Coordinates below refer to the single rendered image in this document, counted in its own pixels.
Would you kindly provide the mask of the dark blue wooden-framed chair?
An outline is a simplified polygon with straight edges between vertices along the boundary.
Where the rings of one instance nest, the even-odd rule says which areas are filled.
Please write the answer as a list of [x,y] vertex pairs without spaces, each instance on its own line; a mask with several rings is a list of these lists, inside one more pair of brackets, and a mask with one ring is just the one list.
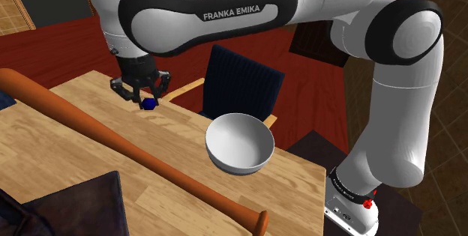
[[214,120],[240,112],[271,127],[277,120],[272,111],[284,77],[278,70],[215,44],[205,76],[168,93],[163,100],[170,102],[201,85],[202,116]]

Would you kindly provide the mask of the white bowl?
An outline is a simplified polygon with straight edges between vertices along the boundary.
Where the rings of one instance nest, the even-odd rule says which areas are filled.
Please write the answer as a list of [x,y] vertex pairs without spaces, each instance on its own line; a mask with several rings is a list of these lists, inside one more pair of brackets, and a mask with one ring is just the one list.
[[251,175],[271,159],[275,139],[259,119],[243,113],[229,113],[214,119],[205,132],[210,160],[231,175]]

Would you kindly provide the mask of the light wooden table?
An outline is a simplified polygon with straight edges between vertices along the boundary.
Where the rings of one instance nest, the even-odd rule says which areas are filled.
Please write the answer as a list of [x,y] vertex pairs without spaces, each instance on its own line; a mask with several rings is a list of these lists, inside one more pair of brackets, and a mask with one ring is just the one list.
[[0,189],[19,202],[116,170],[130,236],[251,236],[238,223],[128,157],[28,106],[66,100],[73,113],[97,120],[138,148],[254,211],[268,211],[265,236],[323,236],[326,171],[276,149],[252,175],[213,165],[206,151],[209,120],[161,100],[150,111],[110,90],[96,71],[45,89],[15,70],[0,68],[0,91],[16,103],[0,111]]

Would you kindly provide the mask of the red rug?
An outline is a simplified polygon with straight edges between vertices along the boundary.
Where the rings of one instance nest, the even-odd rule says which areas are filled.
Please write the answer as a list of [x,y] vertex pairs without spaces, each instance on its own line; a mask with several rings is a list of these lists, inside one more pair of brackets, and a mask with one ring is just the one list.
[[[343,152],[349,150],[342,68],[289,51],[285,28],[219,41],[219,45],[284,73],[271,130],[279,148],[289,148],[314,130]],[[12,68],[46,88],[90,70],[120,75],[92,16],[32,31],[0,36],[0,67]]]

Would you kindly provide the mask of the dark robot stand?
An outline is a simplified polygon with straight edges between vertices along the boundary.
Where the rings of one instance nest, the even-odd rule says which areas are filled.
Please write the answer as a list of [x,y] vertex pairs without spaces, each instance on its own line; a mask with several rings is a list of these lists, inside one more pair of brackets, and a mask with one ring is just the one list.
[[[323,166],[327,172],[347,156],[313,130],[287,151]],[[394,189],[385,184],[379,185],[373,205],[379,208],[379,227],[375,236],[416,236],[422,211]]]

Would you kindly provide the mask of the dark brown chair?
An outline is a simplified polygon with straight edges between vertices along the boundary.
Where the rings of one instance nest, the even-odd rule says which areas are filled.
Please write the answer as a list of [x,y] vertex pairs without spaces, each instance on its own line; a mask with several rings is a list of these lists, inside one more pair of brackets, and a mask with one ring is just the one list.
[[0,189],[0,236],[130,236],[119,173],[23,204]]

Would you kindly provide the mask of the brown wooden baseball bat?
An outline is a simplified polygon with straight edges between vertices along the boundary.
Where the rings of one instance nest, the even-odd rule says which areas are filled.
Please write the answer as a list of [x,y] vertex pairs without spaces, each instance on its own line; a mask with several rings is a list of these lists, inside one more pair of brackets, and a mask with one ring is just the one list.
[[236,221],[252,236],[264,236],[269,213],[246,208],[150,155],[62,97],[21,73],[0,68],[0,91],[41,114],[129,157]]

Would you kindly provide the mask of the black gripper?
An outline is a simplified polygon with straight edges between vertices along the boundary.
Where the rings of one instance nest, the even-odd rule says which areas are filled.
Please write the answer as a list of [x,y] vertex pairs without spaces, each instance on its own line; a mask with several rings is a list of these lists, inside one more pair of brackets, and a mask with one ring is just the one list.
[[[116,60],[121,70],[121,77],[111,79],[110,88],[124,100],[137,103],[140,109],[143,109],[140,88],[150,88],[155,105],[158,106],[158,99],[167,91],[172,79],[170,72],[158,70],[152,55],[137,58],[116,56]],[[131,86],[132,91],[127,90],[124,83]]]

